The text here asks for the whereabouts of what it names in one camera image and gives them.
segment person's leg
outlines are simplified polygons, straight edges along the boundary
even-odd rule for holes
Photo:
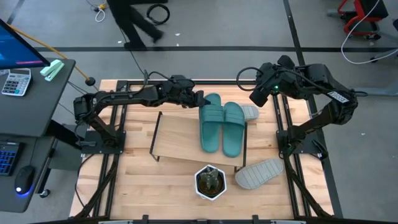
[[[124,31],[130,40],[130,43],[125,44],[128,46],[125,47],[138,49],[145,48],[145,44],[139,37],[136,28],[130,21],[130,6],[126,5],[124,1],[120,0],[108,0],[108,5],[117,25]]]
[[[155,25],[144,19],[141,13],[139,13],[134,7],[131,7],[130,20],[150,37],[152,37],[155,43],[162,38],[163,32],[158,30]]]

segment cactus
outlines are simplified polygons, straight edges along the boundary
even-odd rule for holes
[[[210,170],[210,167],[207,167],[206,172],[200,174],[200,179],[206,182],[206,187],[210,190],[212,187],[214,189],[218,186],[218,169]]]

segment monitor screen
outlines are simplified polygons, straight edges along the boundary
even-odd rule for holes
[[[48,65],[38,51],[0,20],[0,70]]]

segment computer mouse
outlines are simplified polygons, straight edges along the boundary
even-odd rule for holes
[[[22,167],[17,176],[15,177],[15,191],[17,194],[26,194],[33,184],[33,177],[35,174],[35,168],[32,166]]]

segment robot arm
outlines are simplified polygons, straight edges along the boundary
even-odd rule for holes
[[[286,55],[281,56],[278,65],[264,63],[257,71],[256,87],[250,99],[262,107],[269,95],[279,93],[298,100],[307,100],[312,95],[326,95],[331,98],[318,116],[300,126],[287,129],[289,144],[296,147],[305,136],[328,124],[347,123],[358,106],[355,92],[337,82],[324,64],[295,67]]]
[[[144,87],[139,91],[88,93],[73,101],[76,123],[86,123],[100,133],[106,146],[116,146],[118,138],[113,126],[106,124],[98,115],[107,106],[133,105],[156,107],[163,103],[194,108],[210,104],[203,97],[203,91],[194,92],[195,83],[182,75],[175,75],[157,85]]]

